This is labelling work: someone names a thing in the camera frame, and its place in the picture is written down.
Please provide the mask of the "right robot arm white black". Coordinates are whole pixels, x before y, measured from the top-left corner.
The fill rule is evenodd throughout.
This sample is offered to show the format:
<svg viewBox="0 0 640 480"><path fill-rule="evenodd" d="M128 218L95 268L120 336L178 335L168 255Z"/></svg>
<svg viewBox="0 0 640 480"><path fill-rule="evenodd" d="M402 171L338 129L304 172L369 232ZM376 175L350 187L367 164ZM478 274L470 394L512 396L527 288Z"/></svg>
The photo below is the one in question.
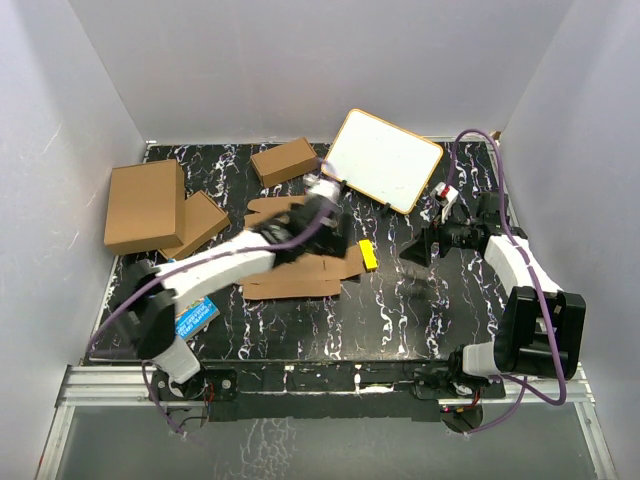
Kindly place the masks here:
<svg viewBox="0 0 640 480"><path fill-rule="evenodd" d="M447 388L466 397L482 378L500 374L571 379L577 370L586 302L561 289L540 267L524 231L501 214L508 198L483 193L474 216L449 220L450 207L440 195L440 210L400 258L428 267L431 247L445 257L453 249L474 250L494 270L508 301L494 339L464 345L449 356Z"/></svg>

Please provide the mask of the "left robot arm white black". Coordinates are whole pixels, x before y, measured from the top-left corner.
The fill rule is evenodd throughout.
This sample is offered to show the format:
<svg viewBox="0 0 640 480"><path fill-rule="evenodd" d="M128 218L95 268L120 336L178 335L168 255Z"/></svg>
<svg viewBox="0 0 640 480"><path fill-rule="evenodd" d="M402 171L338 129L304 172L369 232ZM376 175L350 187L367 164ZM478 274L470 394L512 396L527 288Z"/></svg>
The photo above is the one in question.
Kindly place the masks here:
<svg viewBox="0 0 640 480"><path fill-rule="evenodd" d="M176 330L176 314L194 301L305 254L342 258L349 220L338 212L341 185L318 179L301 204L278 212L201 254L159 267L135 268L136 291L114 312L135 356L167 374L182 397L206 387L201 362Z"/></svg>

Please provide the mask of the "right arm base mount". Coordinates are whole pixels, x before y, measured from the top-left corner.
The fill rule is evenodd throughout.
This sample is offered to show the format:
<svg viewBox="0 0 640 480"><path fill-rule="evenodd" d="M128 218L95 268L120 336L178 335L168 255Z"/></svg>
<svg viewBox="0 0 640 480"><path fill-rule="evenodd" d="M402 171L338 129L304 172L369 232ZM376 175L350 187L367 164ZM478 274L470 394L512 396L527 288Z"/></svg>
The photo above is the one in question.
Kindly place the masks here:
<svg viewBox="0 0 640 480"><path fill-rule="evenodd" d="M430 364L414 369L409 378L413 382L414 396L420 400L462 398L472 400L502 399L506 396L502 384L491 383L482 377L452 373L444 364Z"/></svg>

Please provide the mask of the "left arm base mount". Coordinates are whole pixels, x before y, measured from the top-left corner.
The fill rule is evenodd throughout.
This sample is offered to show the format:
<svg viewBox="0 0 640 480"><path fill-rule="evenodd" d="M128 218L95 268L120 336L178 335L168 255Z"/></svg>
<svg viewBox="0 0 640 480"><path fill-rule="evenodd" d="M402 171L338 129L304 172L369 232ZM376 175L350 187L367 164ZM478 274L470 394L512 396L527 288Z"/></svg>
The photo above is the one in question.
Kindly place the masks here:
<svg viewBox="0 0 640 480"><path fill-rule="evenodd" d="M238 372L233 369L205 368L184 383L178 383L161 370L145 371L143 381L149 399L161 404L172 402L228 402L238 395Z"/></svg>

